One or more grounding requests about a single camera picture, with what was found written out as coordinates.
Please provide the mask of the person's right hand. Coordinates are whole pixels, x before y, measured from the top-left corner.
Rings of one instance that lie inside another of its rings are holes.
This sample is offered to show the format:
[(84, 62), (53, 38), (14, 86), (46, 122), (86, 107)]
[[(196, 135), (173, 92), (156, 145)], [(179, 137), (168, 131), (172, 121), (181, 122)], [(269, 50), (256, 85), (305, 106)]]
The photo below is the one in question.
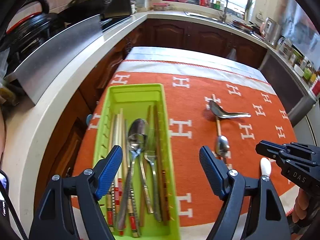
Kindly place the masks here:
[(295, 205), (292, 211), (292, 221), (297, 223), (304, 219), (307, 215), (307, 208), (309, 206), (309, 197), (303, 189), (299, 189), (298, 196), (295, 200)]

